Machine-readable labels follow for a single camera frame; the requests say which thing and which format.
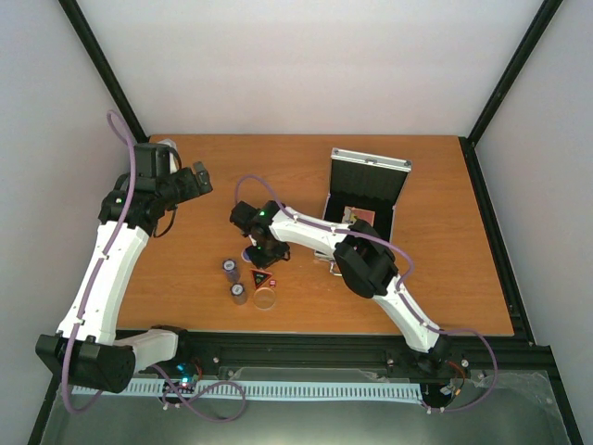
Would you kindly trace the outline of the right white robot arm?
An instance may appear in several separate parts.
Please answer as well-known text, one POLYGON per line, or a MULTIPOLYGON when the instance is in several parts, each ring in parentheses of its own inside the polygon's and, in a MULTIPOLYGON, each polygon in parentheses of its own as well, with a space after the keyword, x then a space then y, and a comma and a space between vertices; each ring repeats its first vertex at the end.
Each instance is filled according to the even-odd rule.
POLYGON ((395 248, 368 222, 327 222, 273 200, 260 209, 238 202, 230 222, 251 240, 246 255, 260 269, 289 261, 293 244, 331 257, 347 288, 376 302, 396 325, 407 346, 417 354, 419 368, 433 373, 447 359, 449 341, 404 285, 395 248))

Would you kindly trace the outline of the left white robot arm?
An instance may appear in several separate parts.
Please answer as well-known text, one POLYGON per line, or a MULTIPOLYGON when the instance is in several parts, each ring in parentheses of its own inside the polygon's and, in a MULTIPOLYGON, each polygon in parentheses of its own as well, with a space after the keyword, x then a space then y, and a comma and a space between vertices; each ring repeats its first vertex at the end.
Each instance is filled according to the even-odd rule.
POLYGON ((54 335, 39 336, 35 352, 65 384, 120 393, 134 374, 161 362, 186 371, 193 351, 179 341, 181 329, 155 326, 118 340, 116 324, 133 268, 168 210, 213 189, 201 162, 169 173, 122 175, 104 198, 95 249, 81 287, 54 335), (131 193, 126 187, 133 184, 131 193))

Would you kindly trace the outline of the aluminium poker case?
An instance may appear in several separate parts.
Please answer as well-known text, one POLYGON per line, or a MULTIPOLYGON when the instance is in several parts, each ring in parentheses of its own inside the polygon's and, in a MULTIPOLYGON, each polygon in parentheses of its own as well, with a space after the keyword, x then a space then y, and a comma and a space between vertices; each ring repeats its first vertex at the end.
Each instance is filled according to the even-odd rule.
POLYGON ((397 202, 411 171, 407 159, 333 148, 322 218, 347 223, 346 215, 356 210, 383 240, 390 241, 397 202))

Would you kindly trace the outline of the red playing card deck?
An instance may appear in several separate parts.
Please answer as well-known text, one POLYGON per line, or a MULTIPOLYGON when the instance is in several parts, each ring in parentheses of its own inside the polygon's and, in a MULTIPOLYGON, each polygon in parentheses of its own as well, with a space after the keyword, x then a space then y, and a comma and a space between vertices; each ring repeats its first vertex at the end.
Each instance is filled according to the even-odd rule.
POLYGON ((342 216, 342 223, 351 225, 357 221, 365 221, 369 225, 373 225, 375 212, 373 210, 360 209, 351 206, 345 206, 342 216))

